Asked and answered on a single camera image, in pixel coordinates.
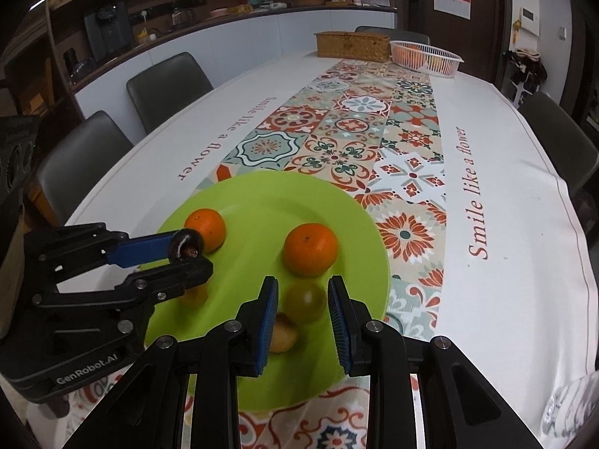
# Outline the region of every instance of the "metal bolt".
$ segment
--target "metal bolt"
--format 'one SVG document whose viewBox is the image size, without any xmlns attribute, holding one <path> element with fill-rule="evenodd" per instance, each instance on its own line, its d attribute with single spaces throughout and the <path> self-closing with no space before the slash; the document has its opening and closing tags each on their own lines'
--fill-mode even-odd
<svg viewBox="0 0 599 449">
<path fill-rule="evenodd" d="M 160 336 L 156 340 L 156 346 L 158 346 L 160 349 L 167 349 L 173 345 L 173 342 L 175 342 L 175 340 L 172 336 Z"/>
<path fill-rule="evenodd" d="M 383 330 L 383 323 L 373 319 L 366 323 L 366 329 L 371 332 L 381 332 Z"/>
<path fill-rule="evenodd" d="M 433 342 L 435 343 L 436 347 L 441 349 L 447 349 L 451 347 L 451 340 L 445 336 L 437 336 Z"/>
<path fill-rule="evenodd" d="M 122 319 L 119 321 L 116 327 L 123 334 L 129 334 L 131 331 L 133 331 L 133 323 L 129 319 Z"/>
<path fill-rule="evenodd" d="M 241 329 L 241 323 L 237 319 L 225 322 L 225 331 L 237 332 Z"/>
</svg>

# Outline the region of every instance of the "dark brown door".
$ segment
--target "dark brown door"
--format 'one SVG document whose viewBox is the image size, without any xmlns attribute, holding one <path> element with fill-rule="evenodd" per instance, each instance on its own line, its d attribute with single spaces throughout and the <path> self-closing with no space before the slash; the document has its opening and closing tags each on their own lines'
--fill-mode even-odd
<svg viewBox="0 0 599 449">
<path fill-rule="evenodd" d="M 433 46 L 461 56 L 464 62 L 460 71 L 494 82 L 501 56 L 504 12 L 503 0 L 471 0 L 468 20 L 434 10 L 433 0 L 417 0 L 416 11 L 404 12 L 404 28 L 425 33 Z"/>
</svg>

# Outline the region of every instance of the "green fruit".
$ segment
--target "green fruit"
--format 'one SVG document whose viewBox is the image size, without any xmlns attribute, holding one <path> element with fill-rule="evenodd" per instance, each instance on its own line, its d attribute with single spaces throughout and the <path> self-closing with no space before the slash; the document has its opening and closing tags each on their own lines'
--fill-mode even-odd
<svg viewBox="0 0 599 449">
<path fill-rule="evenodd" d="M 283 311 L 296 324 L 316 321 L 326 305 L 324 289 L 311 280 L 294 281 L 283 297 Z"/>
</svg>

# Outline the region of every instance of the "light strip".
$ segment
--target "light strip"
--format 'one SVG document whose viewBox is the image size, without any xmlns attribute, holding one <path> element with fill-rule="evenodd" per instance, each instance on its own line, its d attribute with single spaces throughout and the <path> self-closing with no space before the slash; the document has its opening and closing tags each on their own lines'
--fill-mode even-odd
<svg viewBox="0 0 599 449">
<path fill-rule="evenodd" d="M 33 6 L 32 6 L 32 7 L 29 9 L 29 11 L 33 10 L 33 9 L 34 9 L 36 6 L 38 6 L 38 5 L 41 5 L 41 4 L 42 4 L 42 3 L 44 3 L 45 1 L 46 1 L 46 0 L 40 0 L 40 1 L 38 1 L 37 3 L 35 3 L 35 5 L 33 5 Z"/>
</svg>

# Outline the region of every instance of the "chair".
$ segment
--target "chair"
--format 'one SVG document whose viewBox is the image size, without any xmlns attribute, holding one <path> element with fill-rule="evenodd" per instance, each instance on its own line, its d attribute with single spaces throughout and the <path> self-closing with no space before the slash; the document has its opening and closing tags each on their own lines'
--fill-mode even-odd
<svg viewBox="0 0 599 449">
<path fill-rule="evenodd" d="M 408 42 L 423 43 L 426 45 L 431 44 L 431 40 L 428 38 L 428 35 L 410 32 L 407 30 L 398 30 L 396 28 L 367 27 L 361 25 L 360 27 L 356 28 L 356 32 L 381 33 L 383 35 L 388 35 L 391 40 L 407 40 Z"/>
<path fill-rule="evenodd" d="M 133 144 L 104 111 L 95 112 L 41 163 L 37 180 L 60 224 Z"/>
<path fill-rule="evenodd" d="M 188 52 L 173 55 L 127 82 L 127 91 L 148 133 L 213 87 Z"/>
<path fill-rule="evenodd" d="M 599 152 L 585 132 L 543 92 L 535 92 L 518 108 L 543 146 L 570 197 L 599 166 Z"/>
</svg>

